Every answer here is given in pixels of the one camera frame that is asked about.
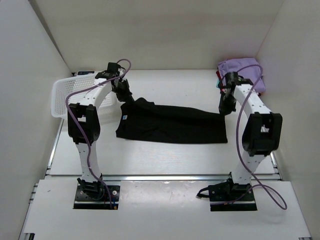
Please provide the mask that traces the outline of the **black t shirt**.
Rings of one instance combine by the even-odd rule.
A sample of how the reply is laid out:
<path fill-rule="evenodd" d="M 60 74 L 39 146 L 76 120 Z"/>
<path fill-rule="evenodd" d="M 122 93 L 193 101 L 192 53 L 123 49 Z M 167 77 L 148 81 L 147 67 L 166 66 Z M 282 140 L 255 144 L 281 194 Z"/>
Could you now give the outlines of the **black t shirt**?
<path fill-rule="evenodd" d="M 121 106 L 118 138 L 169 144 L 226 144 L 225 117 L 191 107 L 157 105 L 140 97 Z"/>

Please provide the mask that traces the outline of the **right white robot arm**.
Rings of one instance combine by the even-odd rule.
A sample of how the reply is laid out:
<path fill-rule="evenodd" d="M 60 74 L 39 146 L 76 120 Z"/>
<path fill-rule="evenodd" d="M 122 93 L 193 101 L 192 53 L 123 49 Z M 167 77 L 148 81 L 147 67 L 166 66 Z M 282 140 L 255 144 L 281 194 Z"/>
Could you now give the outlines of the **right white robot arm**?
<path fill-rule="evenodd" d="M 223 116 L 236 111 L 236 104 L 241 106 L 238 118 L 245 113 L 247 123 L 242 133 L 239 146 L 239 126 L 236 124 L 236 145 L 241 160 L 230 173 L 231 183 L 224 187 L 224 195 L 229 200 L 236 200 L 244 190 L 251 186 L 252 174 L 261 161 L 279 147 L 283 118 L 273 113 L 260 99 L 248 78 L 237 72 L 228 72 L 225 83 L 220 84 L 219 113 Z"/>

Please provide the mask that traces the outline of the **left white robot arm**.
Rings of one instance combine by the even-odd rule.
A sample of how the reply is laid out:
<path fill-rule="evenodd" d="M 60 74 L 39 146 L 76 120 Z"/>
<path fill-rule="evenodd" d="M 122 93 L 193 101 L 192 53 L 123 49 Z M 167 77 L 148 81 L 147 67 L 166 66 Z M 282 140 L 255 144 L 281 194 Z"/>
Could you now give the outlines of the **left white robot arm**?
<path fill-rule="evenodd" d="M 70 93 L 65 99 L 68 135 L 80 156 L 82 176 L 77 179 L 83 192 L 94 200 L 110 194 L 99 169 L 96 143 L 101 133 L 98 110 L 105 97 L 113 92 L 118 101 L 134 101 L 126 74 L 131 69 L 128 59 L 110 62 L 107 69 L 97 73 L 94 84 Z"/>

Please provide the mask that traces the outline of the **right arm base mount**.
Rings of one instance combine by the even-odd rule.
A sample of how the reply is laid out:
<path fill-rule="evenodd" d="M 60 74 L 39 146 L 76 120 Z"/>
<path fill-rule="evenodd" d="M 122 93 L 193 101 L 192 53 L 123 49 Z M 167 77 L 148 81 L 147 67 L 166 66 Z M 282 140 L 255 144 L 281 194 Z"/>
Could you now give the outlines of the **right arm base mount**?
<path fill-rule="evenodd" d="M 258 210 L 251 184 L 234 183 L 231 177 L 224 182 L 200 189 L 196 197 L 209 199 L 211 212 L 252 212 Z"/>

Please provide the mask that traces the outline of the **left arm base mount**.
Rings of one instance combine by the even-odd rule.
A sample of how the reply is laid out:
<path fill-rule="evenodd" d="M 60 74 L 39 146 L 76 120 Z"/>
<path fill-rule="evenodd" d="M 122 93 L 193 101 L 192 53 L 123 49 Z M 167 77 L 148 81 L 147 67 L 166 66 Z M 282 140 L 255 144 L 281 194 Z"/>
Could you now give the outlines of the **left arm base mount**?
<path fill-rule="evenodd" d="M 118 210 L 119 200 L 121 193 L 120 185 L 109 185 L 108 186 L 110 196 L 109 198 L 107 190 L 102 190 L 98 195 L 93 196 L 92 194 L 87 194 L 83 190 L 80 184 L 78 184 L 74 202 L 73 209 L 76 210 Z"/>

